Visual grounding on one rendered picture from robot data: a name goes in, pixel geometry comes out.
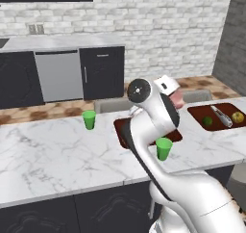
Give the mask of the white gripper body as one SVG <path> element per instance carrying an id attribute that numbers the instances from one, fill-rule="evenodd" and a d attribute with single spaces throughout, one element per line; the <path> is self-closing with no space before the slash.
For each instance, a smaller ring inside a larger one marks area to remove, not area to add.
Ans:
<path id="1" fill-rule="evenodd" d="M 167 86 L 166 89 L 167 95 L 171 95 L 180 87 L 179 83 L 174 78 L 170 78 L 170 77 L 167 77 L 165 79 L 165 84 Z"/>

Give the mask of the pink raw steak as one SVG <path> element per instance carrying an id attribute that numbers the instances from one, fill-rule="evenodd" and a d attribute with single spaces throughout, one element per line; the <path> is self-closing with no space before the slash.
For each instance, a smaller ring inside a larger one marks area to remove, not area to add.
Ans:
<path id="1" fill-rule="evenodd" d="M 169 98 L 171 99 L 171 101 L 174 103 L 175 107 L 177 109 L 181 109 L 183 107 L 183 105 L 185 104 L 184 100 L 183 100 L 183 94 L 181 90 L 176 90 L 174 91 Z"/>

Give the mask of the yellow squash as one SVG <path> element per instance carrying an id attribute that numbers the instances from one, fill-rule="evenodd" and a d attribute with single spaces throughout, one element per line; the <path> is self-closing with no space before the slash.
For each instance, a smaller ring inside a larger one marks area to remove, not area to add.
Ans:
<path id="1" fill-rule="evenodd" d="M 244 115 L 241 112 L 235 112 L 232 114 L 233 122 L 240 123 L 244 120 Z"/>

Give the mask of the black counter cupboard door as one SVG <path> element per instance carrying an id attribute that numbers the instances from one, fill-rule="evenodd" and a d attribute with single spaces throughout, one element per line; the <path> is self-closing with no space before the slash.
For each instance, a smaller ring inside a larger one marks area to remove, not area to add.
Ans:
<path id="1" fill-rule="evenodd" d="M 73 197 L 0 209 L 0 233 L 80 233 Z"/>
<path id="2" fill-rule="evenodd" d="M 74 196 L 81 233 L 149 233 L 160 215 L 150 219 L 149 181 Z"/>

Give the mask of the grey stool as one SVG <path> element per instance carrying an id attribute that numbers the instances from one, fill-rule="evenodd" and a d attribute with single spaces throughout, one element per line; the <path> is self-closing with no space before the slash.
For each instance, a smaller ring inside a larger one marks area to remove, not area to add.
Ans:
<path id="1" fill-rule="evenodd" d="M 125 97 L 96 100 L 94 109 L 97 114 L 130 110 L 134 104 Z"/>
<path id="2" fill-rule="evenodd" d="M 203 102 L 203 101 L 211 101 L 212 96 L 210 90 L 202 89 L 195 91 L 184 91 L 183 99 L 186 103 L 194 103 L 194 102 Z"/>

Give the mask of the green plastic cup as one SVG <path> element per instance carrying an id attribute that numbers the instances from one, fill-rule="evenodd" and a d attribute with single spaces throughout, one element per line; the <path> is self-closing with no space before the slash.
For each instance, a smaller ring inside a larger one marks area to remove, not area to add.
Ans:
<path id="1" fill-rule="evenodd" d="M 156 140 L 157 155 L 159 160 L 165 161 L 167 159 L 172 145 L 172 141 L 167 138 L 159 138 Z"/>
<path id="2" fill-rule="evenodd" d="M 87 130 L 92 130 L 95 124 L 96 113 L 92 110 L 84 111 L 82 117 Z"/>

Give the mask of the black base cupboard run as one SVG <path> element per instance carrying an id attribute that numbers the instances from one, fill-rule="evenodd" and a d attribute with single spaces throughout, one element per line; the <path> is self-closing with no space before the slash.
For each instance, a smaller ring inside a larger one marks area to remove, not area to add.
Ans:
<path id="1" fill-rule="evenodd" d="M 0 110 L 43 104 L 34 53 L 0 53 Z"/>
<path id="2" fill-rule="evenodd" d="M 80 48 L 84 100 L 124 95 L 125 47 Z"/>

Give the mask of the grey dishwasher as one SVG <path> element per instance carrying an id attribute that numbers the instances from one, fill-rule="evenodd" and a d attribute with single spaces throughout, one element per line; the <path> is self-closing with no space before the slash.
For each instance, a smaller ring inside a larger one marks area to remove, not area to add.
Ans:
<path id="1" fill-rule="evenodd" d="M 35 59 L 45 102 L 84 97 L 80 55 L 77 50 L 36 52 Z"/>

